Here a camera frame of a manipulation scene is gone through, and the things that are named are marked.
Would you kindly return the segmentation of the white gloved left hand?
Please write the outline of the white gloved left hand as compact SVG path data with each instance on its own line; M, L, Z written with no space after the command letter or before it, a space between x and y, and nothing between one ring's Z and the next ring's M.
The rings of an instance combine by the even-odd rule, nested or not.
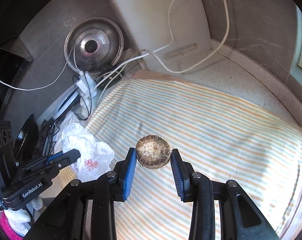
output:
M45 211L45 206L40 196L34 198L27 206L32 207L32 215L24 209L13 211L11 208L8 208L7 210L4 210L4 214L7 217L10 227L21 237L24 237L30 229L26 227L26 224L29 222L36 222L40 215Z

